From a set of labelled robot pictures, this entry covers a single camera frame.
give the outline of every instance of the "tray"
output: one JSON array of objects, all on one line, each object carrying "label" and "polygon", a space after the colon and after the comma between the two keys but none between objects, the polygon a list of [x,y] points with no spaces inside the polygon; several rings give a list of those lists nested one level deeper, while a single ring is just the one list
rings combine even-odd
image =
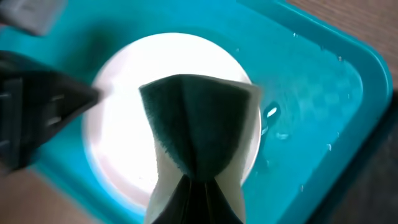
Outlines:
[{"label": "tray", "polygon": [[[248,223],[304,223],[391,101],[386,63],[360,41],[286,2],[70,1],[44,38],[12,29],[0,49],[92,82],[114,53],[142,37],[183,32],[228,51],[281,114],[243,185]],[[34,166],[100,220],[141,223],[138,211],[91,170],[81,118],[40,149]]]}]

